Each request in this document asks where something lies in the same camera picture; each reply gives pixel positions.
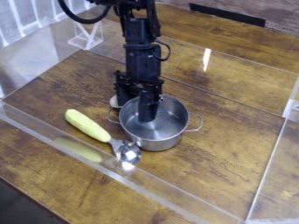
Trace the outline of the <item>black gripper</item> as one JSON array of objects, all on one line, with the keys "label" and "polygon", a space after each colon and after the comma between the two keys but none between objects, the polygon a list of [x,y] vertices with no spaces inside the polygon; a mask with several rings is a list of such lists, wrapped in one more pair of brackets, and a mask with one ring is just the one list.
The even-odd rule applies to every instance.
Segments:
[{"label": "black gripper", "polygon": [[159,95],[164,81],[162,73],[162,47],[158,44],[130,45],[126,49],[126,71],[115,72],[116,101],[123,106],[139,96],[138,113],[139,122],[150,123],[155,119]]}]

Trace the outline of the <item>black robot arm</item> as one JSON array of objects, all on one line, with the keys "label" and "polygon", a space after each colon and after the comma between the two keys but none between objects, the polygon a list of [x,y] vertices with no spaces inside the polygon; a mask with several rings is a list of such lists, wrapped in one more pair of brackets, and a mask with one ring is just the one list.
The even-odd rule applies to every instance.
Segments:
[{"label": "black robot arm", "polygon": [[115,72],[116,102],[120,107],[139,98],[139,122],[150,123],[156,116],[164,81],[162,72],[160,25],[155,0],[120,0],[115,6],[126,38],[126,71]]}]

